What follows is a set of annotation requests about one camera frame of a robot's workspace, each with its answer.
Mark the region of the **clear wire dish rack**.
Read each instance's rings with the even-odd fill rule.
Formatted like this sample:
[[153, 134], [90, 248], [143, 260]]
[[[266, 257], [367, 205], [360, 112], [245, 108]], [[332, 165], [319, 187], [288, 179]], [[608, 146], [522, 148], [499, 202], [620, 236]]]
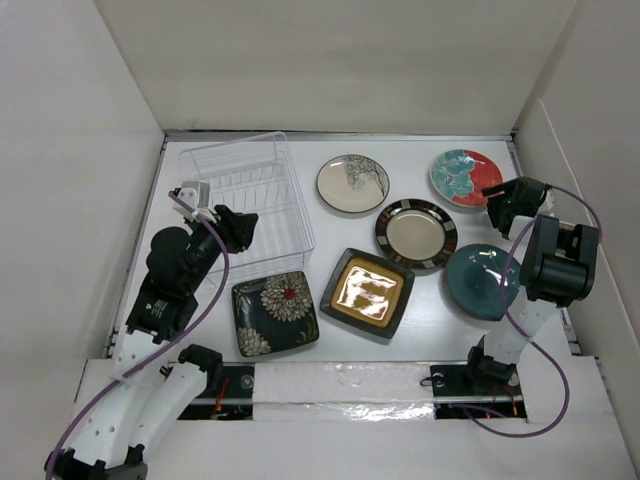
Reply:
[[230, 256], [229, 285], [304, 269], [316, 242], [284, 133], [189, 148], [179, 167], [209, 186], [209, 207], [259, 216], [249, 249]]

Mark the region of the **red and teal floral plate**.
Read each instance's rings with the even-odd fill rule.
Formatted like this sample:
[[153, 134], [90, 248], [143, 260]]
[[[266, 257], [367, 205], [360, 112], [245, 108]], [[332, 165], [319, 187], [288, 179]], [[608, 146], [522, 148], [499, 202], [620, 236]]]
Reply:
[[485, 207], [488, 199], [483, 190], [503, 183], [494, 161], [467, 149], [440, 154], [430, 166], [429, 179], [444, 199], [465, 208]]

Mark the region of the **teal glazed round plate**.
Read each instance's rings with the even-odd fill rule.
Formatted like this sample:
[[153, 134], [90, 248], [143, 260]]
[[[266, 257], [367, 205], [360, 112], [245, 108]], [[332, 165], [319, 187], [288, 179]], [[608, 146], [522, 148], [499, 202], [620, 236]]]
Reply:
[[499, 322], [504, 317], [500, 282], [508, 253], [490, 244], [457, 250], [445, 268], [445, 286], [453, 302], [468, 315]]

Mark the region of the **black square floral plate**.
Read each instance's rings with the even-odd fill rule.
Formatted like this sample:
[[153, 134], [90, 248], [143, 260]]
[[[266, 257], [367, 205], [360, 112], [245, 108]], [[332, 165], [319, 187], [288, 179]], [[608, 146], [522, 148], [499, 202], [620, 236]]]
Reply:
[[245, 358], [289, 351], [320, 337], [313, 298], [302, 271], [236, 284], [231, 297], [237, 345]]

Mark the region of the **cream plate with tree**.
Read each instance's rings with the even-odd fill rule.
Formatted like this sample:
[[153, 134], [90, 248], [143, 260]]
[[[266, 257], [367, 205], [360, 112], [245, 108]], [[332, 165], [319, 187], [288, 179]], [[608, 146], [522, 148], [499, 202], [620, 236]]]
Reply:
[[386, 199], [390, 180], [375, 160], [346, 154], [327, 161], [316, 176], [321, 199], [340, 212], [360, 214], [377, 208]]

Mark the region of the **amber square plate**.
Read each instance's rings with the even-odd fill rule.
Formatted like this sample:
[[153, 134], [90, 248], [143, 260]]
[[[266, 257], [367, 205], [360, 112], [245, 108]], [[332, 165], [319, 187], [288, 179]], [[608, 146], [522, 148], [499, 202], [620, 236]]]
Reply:
[[348, 248], [325, 287], [320, 310], [359, 331], [390, 340], [402, 321], [414, 282], [411, 270]]

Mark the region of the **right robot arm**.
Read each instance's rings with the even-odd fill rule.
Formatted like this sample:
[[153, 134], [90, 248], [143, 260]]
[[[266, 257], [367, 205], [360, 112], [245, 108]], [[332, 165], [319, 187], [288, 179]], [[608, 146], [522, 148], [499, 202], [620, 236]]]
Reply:
[[[524, 296], [531, 302], [553, 303], [565, 308], [576, 300], [586, 298], [595, 281], [602, 224], [591, 206], [587, 211], [595, 224], [570, 224], [540, 213], [550, 191], [565, 193], [581, 204], [578, 195], [539, 180], [520, 177], [482, 190], [488, 199], [487, 210], [492, 226], [507, 239], [514, 220], [529, 220], [520, 230], [515, 244], [528, 241], [522, 262], [519, 282]], [[506, 271], [499, 277], [500, 306], [504, 320], [484, 335], [471, 348], [467, 364], [462, 368], [462, 381], [474, 393], [490, 392], [508, 384], [527, 345], [544, 320], [528, 311], [513, 316], [506, 304]]]

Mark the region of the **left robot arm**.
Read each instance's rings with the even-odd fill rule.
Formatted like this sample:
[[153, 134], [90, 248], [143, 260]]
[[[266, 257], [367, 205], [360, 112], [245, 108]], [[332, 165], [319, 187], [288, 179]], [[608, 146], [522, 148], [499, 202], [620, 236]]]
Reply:
[[72, 420], [50, 453], [48, 479], [143, 479], [148, 461], [198, 395], [222, 387], [220, 353], [191, 344], [167, 356], [207, 316], [195, 293], [217, 260], [246, 251], [259, 221], [225, 205], [177, 203], [184, 227], [151, 240], [148, 272], [118, 336], [112, 379]]

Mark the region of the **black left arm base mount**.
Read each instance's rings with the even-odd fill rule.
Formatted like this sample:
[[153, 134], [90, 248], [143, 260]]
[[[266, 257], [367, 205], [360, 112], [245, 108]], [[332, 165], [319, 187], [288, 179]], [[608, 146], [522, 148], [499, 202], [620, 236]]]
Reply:
[[230, 363], [221, 380], [198, 395], [178, 417], [183, 421], [237, 421], [253, 419], [253, 363]]

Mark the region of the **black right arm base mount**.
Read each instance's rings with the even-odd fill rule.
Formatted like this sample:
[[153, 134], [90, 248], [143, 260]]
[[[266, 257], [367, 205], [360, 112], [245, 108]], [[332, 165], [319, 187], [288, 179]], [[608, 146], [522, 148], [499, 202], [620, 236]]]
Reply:
[[464, 364], [432, 364], [429, 375], [420, 385], [431, 387], [438, 420], [526, 419], [518, 376], [515, 381], [515, 385], [473, 387]]

